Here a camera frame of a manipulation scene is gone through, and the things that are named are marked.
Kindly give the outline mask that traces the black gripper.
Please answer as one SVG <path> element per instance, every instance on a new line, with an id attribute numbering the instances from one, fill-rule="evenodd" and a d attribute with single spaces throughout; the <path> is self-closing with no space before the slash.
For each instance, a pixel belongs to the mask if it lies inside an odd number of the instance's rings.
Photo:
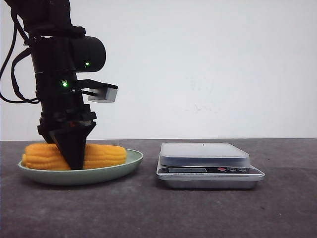
<path id="1" fill-rule="evenodd" d="M 41 102 L 38 133 L 47 143 L 55 143 L 72 170 L 84 166 L 86 139 L 96 126 L 96 113 L 82 98 L 50 98 Z"/>

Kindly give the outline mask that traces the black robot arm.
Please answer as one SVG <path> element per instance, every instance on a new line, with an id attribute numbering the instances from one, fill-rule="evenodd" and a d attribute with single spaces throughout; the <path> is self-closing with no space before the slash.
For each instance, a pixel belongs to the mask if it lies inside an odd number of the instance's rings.
<path id="1" fill-rule="evenodd" d="M 83 102 L 86 89 L 106 90 L 106 83 L 78 80 L 79 72 L 99 71 L 106 61 L 102 42 L 86 35 L 70 19 L 67 0 L 10 0 L 12 14 L 23 20 L 25 43 L 36 77 L 42 106 L 38 132 L 55 144 L 70 168 L 83 168 L 86 138 L 96 114 Z"/>

